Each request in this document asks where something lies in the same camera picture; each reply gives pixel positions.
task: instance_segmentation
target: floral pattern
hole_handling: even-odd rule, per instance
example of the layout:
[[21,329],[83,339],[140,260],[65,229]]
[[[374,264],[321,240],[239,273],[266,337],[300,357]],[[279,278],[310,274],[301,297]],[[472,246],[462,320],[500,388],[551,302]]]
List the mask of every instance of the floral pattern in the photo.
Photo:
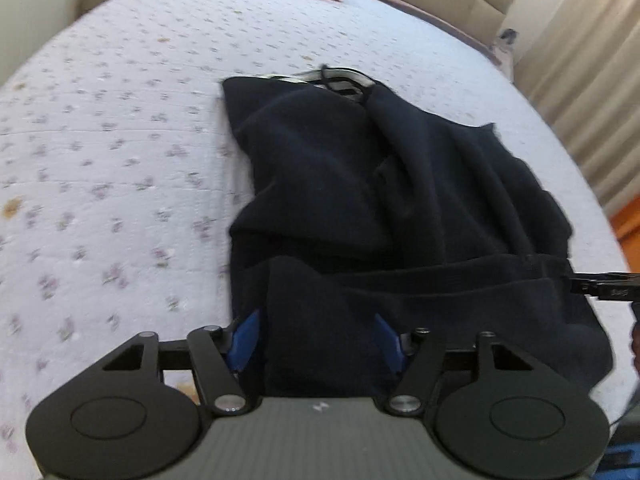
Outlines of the floral pattern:
[[[219,82],[324,62],[453,121],[497,122],[572,220],[577,269],[625,270],[553,133],[432,25],[376,0],[110,0],[0,89],[0,478],[38,478],[28,412],[90,363],[143,330],[228,323],[226,230],[252,189]],[[634,385],[631,316],[596,309],[619,365],[595,396],[615,418]]]

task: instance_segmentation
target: blue object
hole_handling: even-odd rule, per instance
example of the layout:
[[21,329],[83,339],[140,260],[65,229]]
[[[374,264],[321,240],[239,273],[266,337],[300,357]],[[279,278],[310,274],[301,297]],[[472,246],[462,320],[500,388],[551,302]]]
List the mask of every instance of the blue object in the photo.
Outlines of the blue object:
[[260,317],[256,310],[236,328],[231,348],[226,353],[226,366],[232,372],[241,372],[249,362],[258,343]]
[[375,317],[374,337],[389,369],[396,374],[404,372],[407,358],[402,352],[400,338],[380,314]]
[[593,478],[640,480],[640,442],[607,447]]

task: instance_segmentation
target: bed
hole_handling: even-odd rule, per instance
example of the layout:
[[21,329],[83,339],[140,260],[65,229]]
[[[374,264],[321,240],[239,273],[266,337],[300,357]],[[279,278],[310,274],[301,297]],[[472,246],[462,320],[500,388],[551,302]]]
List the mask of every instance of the bed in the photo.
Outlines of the bed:
[[[219,81],[349,66],[465,124],[497,123],[574,225],[580,272],[626,270],[559,141],[482,54],[377,0],[110,0],[0,89],[0,476],[37,478],[30,409],[143,330],[226,324],[226,229],[251,198]],[[610,420],[635,386],[625,304],[596,302],[616,368]]]

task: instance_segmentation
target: black mechanical tool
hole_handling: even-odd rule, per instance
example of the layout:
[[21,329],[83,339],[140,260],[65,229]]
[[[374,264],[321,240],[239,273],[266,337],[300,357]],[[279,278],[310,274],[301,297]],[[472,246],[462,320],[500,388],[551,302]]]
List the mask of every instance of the black mechanical tool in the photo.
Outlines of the black mechanical tool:
[[[575,292],[638,298],[637,276],[609,276],[577,275]],[[141,332],[100,359],[28,418],[46,480],[585,479],[609,440],[595,402],[491,332],[449,348],[377,316],[374,336],[399,382],[376,399],[243,390],[237,377],[258,334],[254,312],[181,341]],[[192,370],[200,405],[166,386],[164,370]],[[468,379],[452,389],[452,375]]]

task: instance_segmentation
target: mattress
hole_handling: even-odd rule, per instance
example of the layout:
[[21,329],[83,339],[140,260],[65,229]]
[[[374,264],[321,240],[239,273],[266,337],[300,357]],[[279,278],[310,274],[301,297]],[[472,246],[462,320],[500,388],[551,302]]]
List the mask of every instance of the mattress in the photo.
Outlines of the mattress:
[[[495,122],[575,228],[581,272],[626,270],[555,135],[479,52],[377,0],[110,0],[0,89],[0,477],[37,478],[30,409],[143,330],[229,321],[227,229],[251,199],[220,80],[349,66],[424,110]],[[593,392],[635,385],[632,316],[596,302],[616,353]]]

